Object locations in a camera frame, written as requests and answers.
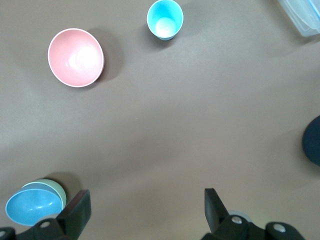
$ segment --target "light blue cup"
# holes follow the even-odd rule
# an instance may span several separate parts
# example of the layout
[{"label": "light blue cup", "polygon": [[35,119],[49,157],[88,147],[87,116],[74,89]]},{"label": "light blue cup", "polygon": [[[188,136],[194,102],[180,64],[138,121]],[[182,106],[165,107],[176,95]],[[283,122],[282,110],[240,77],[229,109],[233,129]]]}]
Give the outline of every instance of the light blue cup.
[{"label": "light blue cup", "polygon": [[23,186],[6,203],[7,216],[17,224],[33,226],[45,216],[59,214],[63,202],[51,187],[32,183]]},{"label": "light blue cup", "polygon": [[172,39],[181,29],[184,13],[173,0],[158,0],[149,8],[146,23],[150,31],[159,39]]}]

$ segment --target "pink bowl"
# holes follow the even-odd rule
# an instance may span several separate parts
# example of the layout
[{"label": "pink bowl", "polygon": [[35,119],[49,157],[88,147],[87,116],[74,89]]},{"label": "pink bowl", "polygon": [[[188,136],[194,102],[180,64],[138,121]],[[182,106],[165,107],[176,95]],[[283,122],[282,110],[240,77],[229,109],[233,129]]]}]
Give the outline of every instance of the pink bowl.
[{"label": "pink bowl", "polygon": [[98,79],[104,69],[104,53],[87,31],[69,28],[52,39],[48,49],[51,71],[62,83],[85,87]]}]

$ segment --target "silver bolt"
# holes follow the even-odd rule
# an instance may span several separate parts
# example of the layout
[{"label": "silver bolt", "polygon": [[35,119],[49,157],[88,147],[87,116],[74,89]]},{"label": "silver bolt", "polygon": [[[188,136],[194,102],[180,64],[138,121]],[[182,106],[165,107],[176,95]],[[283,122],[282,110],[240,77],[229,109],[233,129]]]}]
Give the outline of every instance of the silver bolt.
[{"label": "silver bolt", "polygon": [[241,220],[241,218],[238,217],[238,216],[233,216],[233,217],[231,218],[231,220],[232,220],[232,222],[234,222],[235,224],[242,224],[242,220]]},{"label": "silver bolt", "polygon": [[278,232],[280,232],[280,233],[285,233],[286,232],[286,228],[284,226],[282,226],[281,224],[279,224],[279,223],[274,224],[273,228],[275,230],[277,230]]},{"label": "silver bolt", "polygon": [[46,228],[46,227],[48,227],[50,225],[50,222],[49,221],[45,221],[45,222],[43,222],[43,223],[41,223],[40,224],[40,228]]}]

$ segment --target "gray table surface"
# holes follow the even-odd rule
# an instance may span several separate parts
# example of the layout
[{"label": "gray table surface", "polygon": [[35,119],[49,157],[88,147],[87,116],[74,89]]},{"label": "gray table surface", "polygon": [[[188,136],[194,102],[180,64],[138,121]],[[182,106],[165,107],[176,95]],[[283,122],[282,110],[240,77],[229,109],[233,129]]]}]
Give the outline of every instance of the gray table surface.
[{"label": "gray table surface", "polygon": [[[80,240],[199,240],[204,189],[259,227],[282,221],[319,239],[320,168],[301,138],[320,115],[320,43],[275,0],[179,0],[169,42],[146,24],[153,0],[0,2],[0,226],[9,197],[52,177],[89,189]],[[47,51],[90,32],[105,69],[72,88]]]}]

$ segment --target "clear plastic container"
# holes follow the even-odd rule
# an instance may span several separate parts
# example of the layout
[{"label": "clear plastic container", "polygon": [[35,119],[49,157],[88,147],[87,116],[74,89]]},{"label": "clear plastic container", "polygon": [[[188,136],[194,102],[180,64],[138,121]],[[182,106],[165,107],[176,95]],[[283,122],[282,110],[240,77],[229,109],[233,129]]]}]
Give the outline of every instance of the clear plastic container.
[{"label": "clear plastic container", "polygon": [[320,0],[278,0],[302,36],[320,33]]}]

